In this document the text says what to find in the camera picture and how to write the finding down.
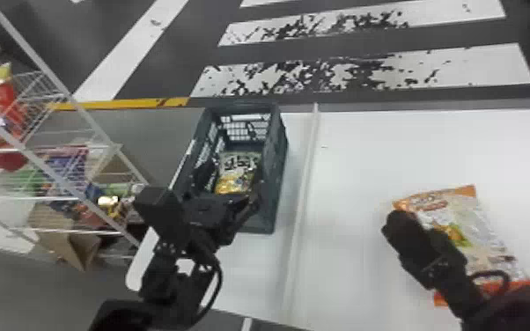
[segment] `black plastic basket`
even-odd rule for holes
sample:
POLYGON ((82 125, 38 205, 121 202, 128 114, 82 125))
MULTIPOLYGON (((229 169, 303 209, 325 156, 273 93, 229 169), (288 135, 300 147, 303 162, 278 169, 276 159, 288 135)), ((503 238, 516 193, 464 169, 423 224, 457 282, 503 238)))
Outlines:
MULTIPOLYGON (((207 108, 197 124, 194 140, 173 185, 174 192, 181 196, 192 189, 197 190, 191 187, 194 182, 189 180, 194 170, 211 159, 217 159, 221 151, 260 152, 261 159, 251 189, 260 191, 261 206, 241 231, 273 233, 288 150, 279 108, 260 103, 207 108)), ((216 195, 216 181, 217 170, 207 185, 199 189, 199 194, 216 195)))

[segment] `white painted stripe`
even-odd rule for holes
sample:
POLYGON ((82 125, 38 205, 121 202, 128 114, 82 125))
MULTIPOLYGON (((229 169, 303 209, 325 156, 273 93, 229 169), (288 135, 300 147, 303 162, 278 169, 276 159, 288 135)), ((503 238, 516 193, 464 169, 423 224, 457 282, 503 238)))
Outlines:
POLYGON ((530 84, 518 44, 206 67, 192 97, 530 84))
POLYGON ((240 4, 240 7, 261 6, 264 4, 276 4, 276 3, 283 3, 287 1, 297 1, 297 0, 244 0, 242 4, 240 4))
POLYGON ((245 319, 242 320, 242 328, 240 331, 251 331, 251 327, 253 326, 253 319, 250 317, 245 317, 245 319))
POLYGON ((156 0, 80 85, 74 97, 81 102, 113 99, 187 2, 156 0))
POLYGON ((219 46, 505 18, 499 0, 415 0, 233 23, 219 46))

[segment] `black cable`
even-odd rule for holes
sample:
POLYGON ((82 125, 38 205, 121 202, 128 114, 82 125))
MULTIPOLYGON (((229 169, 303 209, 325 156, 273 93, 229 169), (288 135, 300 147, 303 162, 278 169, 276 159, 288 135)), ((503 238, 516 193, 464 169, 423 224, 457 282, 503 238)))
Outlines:
POLYGON ((188 325, 188 328, 192 328, 195 324, 202 320, 203 317, 205 317, 205 314, 207 314, 211 310, 211 307, 214 305, 214 302, 216 302, 216 298, 220 292, 220 289, 222 289, 222 283, 224 282, 222 268, 220 268, 219 264, 214 265, 213 268, 216 270, 217 276, 216 289, 214 290, 214 293, 212 293, 208 304, 195 316, 191 324, 188 325))

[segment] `yellow line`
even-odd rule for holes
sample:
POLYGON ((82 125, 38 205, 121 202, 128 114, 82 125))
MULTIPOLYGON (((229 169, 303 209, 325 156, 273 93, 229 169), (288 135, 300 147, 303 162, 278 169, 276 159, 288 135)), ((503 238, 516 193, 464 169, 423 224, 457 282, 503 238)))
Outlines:
MULTIPOLYGON (((121 99, 110 101, 81 102, 84 109, 90 110, 120 110, 140 108, 169 108, 184 107, 189 98, 167 98, 167 99, 121 99)), ((75 110, 74 105, 69 102, 51 104, 52 109, 59 111, 75 110)))

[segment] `white tabletop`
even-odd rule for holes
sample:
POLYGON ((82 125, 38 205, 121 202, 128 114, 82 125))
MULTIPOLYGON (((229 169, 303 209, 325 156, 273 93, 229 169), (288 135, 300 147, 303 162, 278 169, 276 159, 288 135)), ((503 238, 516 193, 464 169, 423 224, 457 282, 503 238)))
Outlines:
MULTIPOLYGON (((309 118, 283 117, 291 155, 305 146, 297 140, 309 118)), ((530 274, 530 111, 323 113, 314 146, 298 236, 289 235, 288 208, 298 183, 286 182, 276 234, 240 235, 218 255, 225 283, 216 308, 312 330, 459 330, 401 269, 380 227, 392 200, 465 184, 477 186, 495 230, 530 274)), ((151 241, 129 271, 132 290, 151 241)))

